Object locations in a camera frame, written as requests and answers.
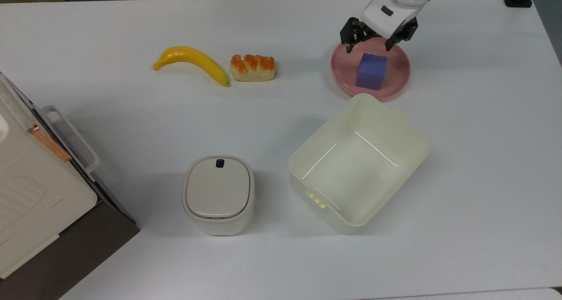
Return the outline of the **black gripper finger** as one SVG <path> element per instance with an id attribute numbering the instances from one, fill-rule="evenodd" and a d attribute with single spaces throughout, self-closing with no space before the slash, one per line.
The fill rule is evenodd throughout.
<path id="1" fill-rule="evenodd" d="M 340 30 L 340 42 L 348 54 L 357 43 L 358 32 L 361 32 L 358 18 L 349 18 Z"/>
<path id="2" fill-rule="evenodd" d="M 418 25 L 417 18 L 412 18 L 411 20 L 405 22 L 405 24 L 401 26 L 397 30 L 397 32 L 392 34 L 392 36 L 386 40 L 385 50 L 390 51 L 393 48 L 393 46 L 395 46 L 395 44 L 398 44 L 403 40 L 404 41 L 411 40 L 418 27 L 419 25 Z"/>

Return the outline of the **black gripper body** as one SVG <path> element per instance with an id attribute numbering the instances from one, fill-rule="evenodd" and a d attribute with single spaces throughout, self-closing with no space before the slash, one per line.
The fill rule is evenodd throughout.
<path id="1" fill-rule="evenodd" d="M 372 30 L 365 22 L 358 21 L 358 39 L 381 38 L 382 36 Z"/>

